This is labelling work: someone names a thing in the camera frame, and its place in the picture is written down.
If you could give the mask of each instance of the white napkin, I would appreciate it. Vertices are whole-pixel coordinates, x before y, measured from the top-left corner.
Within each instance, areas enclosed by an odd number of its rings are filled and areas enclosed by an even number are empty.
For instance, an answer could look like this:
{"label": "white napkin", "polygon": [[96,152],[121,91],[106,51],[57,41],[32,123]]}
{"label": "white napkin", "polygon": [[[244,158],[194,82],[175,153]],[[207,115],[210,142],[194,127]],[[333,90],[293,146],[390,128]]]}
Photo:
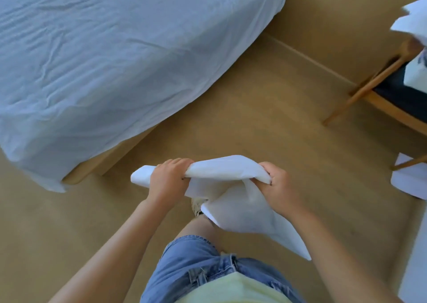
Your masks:
{"label": "white napkin", "polygon": [[[131,182],[150,187],[154,168],[139,168],[131,175]],[[195,162],[185,176],[191,178],[185,196],[209,199],[201,210],[217,226],[227,231],[265,234],[311,260],[292,224],[270,208],[258,187],[249,180],[256,178],[270,183],[271,178],[261,165],[241,155],[231,155]]]}

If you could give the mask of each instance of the bed mattress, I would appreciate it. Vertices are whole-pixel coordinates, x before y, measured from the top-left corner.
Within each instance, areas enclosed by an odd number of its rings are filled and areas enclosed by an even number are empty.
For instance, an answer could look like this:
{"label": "bed mattress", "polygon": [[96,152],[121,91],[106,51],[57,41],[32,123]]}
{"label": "bed mattress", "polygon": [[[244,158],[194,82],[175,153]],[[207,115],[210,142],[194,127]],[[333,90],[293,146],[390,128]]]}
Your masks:
{"label": "bed mattress", "polygon": [[0,0],[0,146],[52,191],[205,92],[285,0]]}

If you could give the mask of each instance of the denim shorts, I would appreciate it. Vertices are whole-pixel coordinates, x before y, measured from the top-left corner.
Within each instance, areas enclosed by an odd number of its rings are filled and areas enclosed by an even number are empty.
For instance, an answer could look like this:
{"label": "denim shorts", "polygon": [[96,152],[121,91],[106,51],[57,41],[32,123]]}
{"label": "denim shorts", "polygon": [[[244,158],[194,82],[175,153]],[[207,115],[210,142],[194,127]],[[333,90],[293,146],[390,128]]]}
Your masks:
{"label": "denim shorts", "polygon": [[275,268],[256,259],[220,254],[200,236],[184,236],[166,246],[141,296],[141,303],[172,303],[199,286],[234,272],[283,293],[292,303],[304,302]]}

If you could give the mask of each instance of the shoe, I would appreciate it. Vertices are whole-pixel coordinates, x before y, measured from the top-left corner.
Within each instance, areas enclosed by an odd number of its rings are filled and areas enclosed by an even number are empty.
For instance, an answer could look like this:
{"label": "shoe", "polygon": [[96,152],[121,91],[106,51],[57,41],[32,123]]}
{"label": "shoe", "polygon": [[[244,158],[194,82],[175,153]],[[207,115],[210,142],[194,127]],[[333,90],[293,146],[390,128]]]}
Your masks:
{"label": "shoe", "polygon": [[201,211],[201,205],[206,202],[207,202],[206,198],[198,197],[198,198],[191,199],[191,208],[193,209],[194,216],[197,217],[200,214],[203,214],[203,212]]}

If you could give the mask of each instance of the person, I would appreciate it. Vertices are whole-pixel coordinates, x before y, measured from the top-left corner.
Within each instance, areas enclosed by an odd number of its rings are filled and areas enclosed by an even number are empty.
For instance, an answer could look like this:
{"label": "person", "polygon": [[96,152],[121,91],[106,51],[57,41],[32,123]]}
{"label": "person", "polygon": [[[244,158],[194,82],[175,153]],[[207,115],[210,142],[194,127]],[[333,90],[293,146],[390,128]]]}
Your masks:
{"label": "person", "polygon": [[[178,158],[158,165],[147,198],[50,302],[123,302],[151,237],[184,197],[189,184],[184,174],[193,162]],[[260,165],[270,174],[271,184],[253,182],[300,234],[335,303],[401,302],[304,206],[286,171],[269,162]],[[221,254],[218,228],[197,207],[195,211],[195,219],[164,250],[141,302],[303,302],[275,268]]]}

